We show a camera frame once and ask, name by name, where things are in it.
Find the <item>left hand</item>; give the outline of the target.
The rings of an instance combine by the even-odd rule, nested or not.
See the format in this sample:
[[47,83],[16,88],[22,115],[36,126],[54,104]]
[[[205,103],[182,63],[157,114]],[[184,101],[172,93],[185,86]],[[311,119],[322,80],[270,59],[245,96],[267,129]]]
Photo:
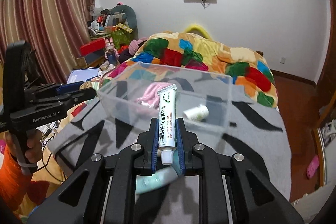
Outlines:
[[[28,149],[25,153],[25,156],[31,163],[37,163],[43,157],[41,138],[42,132],[40,130],[35,130],[35,132],[27,140]],[[13,136],[8,131],[5,132],[5,141],[9,149],[10,155],[13,159],[16,159],[17,149],[15,148]]]

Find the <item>orange sleeved left forearm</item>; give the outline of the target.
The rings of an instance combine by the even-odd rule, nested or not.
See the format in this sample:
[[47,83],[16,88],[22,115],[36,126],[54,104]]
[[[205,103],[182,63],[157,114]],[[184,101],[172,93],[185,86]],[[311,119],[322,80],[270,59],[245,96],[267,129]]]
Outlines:
[[50,183],[48,181],[32,181],[32,175],[24,175],[20,165],[12,157],[9,146],[4,150],[1,166],[1,201],[10,212],[18,209],[25,195],[30,201],[40,205],[45,199]]

